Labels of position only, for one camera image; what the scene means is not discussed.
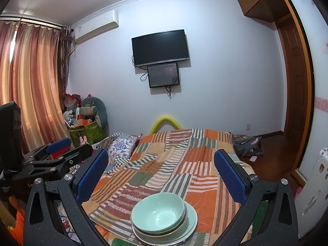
dark bag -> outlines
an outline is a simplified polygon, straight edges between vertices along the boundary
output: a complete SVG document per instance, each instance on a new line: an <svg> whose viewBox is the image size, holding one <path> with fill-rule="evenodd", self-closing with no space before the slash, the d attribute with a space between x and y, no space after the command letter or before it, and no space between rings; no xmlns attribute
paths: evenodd
<svg viewBox="0 0 328 246"><path fill-rule="evenodd" d="M264 149L261 143L262 137L249 137L246 135L232 135L232 145L236 155L239 158L252 155L264 154Z"/></svg>

wooden floor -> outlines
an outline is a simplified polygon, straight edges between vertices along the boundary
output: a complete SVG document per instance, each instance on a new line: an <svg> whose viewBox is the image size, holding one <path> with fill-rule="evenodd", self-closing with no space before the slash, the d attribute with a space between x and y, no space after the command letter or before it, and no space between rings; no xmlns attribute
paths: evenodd
<svg viewBox="0 0 328 246"><path fill-rule="evenodd" d="M262 139L262 145L264 154L258 156L255 162L250 162L250 157L244 157L241 160L251 165L262 180L278 182L286 178L295 194L298 185L290 173L298 149L281 135Z"/></svg>

blue padded gripper pad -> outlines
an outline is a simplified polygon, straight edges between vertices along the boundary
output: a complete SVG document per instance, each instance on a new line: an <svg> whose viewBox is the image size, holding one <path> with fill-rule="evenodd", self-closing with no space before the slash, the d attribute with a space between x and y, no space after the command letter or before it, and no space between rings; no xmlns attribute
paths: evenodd
<svg viewBox="0 0 328 246"><path fill-rule="evenodd" d="M226 185L232 199L243 205L247 199L245 184L219 150L214 154L214 165Z"/></svg>
<svg viewBox="0 0 328 246"><path fill-rule="evenodd" d="M60 141L56 141L52 144L50 144L48 147L47 147L47 150L46 150L46 153L47 154L54 154L60 150L63 150L69 146L71 146L72 144L72 141L70 138L64 138Z"/></svg>
<svg viewBox="0 0 328 246"><path fill-rule="evenodd" d="M95 159L89 170L84 174L77 185L76 200L78 203L86 202L90 199L93 190L101 178L108 165L108 153L102 150Z"/></svg>

white wall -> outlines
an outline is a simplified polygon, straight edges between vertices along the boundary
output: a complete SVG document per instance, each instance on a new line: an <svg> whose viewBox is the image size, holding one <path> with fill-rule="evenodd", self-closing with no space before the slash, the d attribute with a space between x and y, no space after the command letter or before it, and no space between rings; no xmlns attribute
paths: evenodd
<svg viewBox="0 0 328 246"><path fill-rule="evenodd" d="M328 99L328 52L323 44L328 42L328 26L312 0L292 0L304 26L309 42L315 81L315 96ZM319 152L328 145L328 113L314 109L309 142L300 166L300 172L308 178Z"/></svg>
<svg viewBox="0 0 328 246"><path fill-rule="evenodd" d="M281 129L283 75L271 24L243 16L237 0L139 0L116 10L119 28L79 45L69 71L73 93L105 103L110 133L148 134L163 114L184 128ZM190 62L179 63L181 86L170 100L140 81L131 38L175 29L185 29Z"/></svg>

wall-mounted tv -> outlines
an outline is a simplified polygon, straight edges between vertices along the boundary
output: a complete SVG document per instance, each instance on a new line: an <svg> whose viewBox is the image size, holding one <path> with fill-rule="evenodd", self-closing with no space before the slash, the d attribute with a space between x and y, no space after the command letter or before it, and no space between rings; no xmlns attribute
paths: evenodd
<svg viewBox="0 0 328 246"><path fill-rule="evenodd" d="M152 65L147 67L150 88L180 84L177 63Z"/></svg>
<svg viewBox="0 0 328 246"><path fill-rule="evenodd" d="M134 66L189 60L184 29L132 38Z"/></svg>

